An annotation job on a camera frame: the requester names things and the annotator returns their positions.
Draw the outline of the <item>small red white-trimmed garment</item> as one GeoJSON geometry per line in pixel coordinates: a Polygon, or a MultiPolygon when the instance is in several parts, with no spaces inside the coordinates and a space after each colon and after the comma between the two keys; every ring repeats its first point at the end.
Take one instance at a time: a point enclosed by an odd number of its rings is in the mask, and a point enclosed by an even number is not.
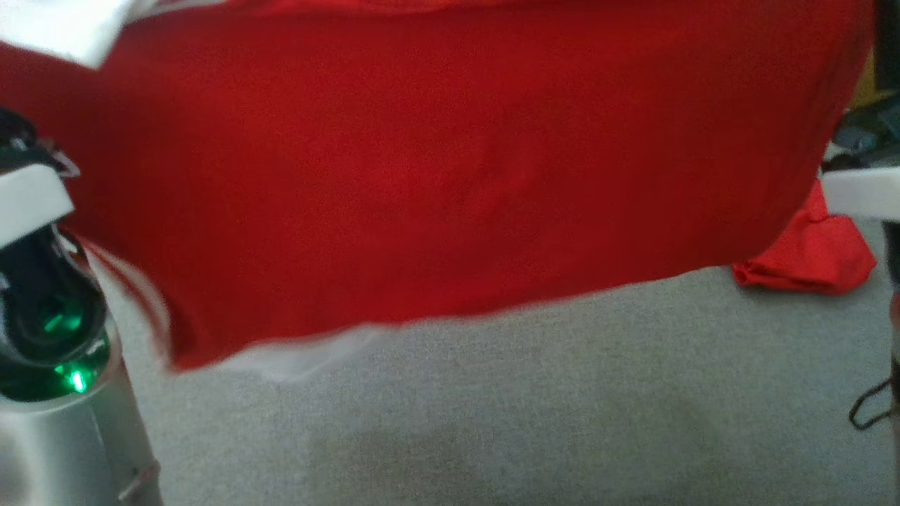
{"type": "Polygon", "coordinates": [[[864,285],[877,263],[855,222],[830,213],[817,181],[778,239],[731,272],[745,288],[838,296],[864,285]]]}

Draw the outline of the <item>long yellow sofa backrest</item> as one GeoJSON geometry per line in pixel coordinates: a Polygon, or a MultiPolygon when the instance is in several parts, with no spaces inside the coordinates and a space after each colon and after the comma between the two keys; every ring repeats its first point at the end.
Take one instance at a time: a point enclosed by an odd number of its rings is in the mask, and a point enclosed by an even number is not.
{"type": "Polygon", "coordinates": [[[855,110],[865,107],[877,102],[878,99],[880,99],[880,92],[875,86],[875,54],[874,49],[871,49],[847,109],[855,110]]]}

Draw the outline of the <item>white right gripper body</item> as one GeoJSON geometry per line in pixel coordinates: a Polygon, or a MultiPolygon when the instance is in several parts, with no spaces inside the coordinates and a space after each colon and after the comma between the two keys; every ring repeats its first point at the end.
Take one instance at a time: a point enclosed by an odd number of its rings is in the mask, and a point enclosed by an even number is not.
{"type": "Polygon", "coordinates": [[[828,210],[878,220],[892,285],[900,289],[900,95],[847,112],[821,169],[828,210]]]}

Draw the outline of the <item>large red white garment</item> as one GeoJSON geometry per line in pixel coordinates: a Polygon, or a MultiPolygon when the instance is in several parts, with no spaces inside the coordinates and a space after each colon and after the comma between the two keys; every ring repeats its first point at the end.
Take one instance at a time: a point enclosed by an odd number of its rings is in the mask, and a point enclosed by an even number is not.
{"type": "Polygon", "coordinates": [[[874,0],[0,0],[0,105],[176,372],[728,266],[806,202],[874,0]]]}

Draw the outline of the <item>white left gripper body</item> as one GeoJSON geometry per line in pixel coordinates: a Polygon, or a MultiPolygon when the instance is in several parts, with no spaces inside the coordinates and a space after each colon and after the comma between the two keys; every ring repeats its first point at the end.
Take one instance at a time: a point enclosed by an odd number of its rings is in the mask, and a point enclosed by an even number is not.
{"type": "Polygon", "coordinates": [[[102,332],[101,291],[58,230],[74,211],[65,179],[77,173],[0,107],[0,356],[14,364],[63,364],[102,332]]]}

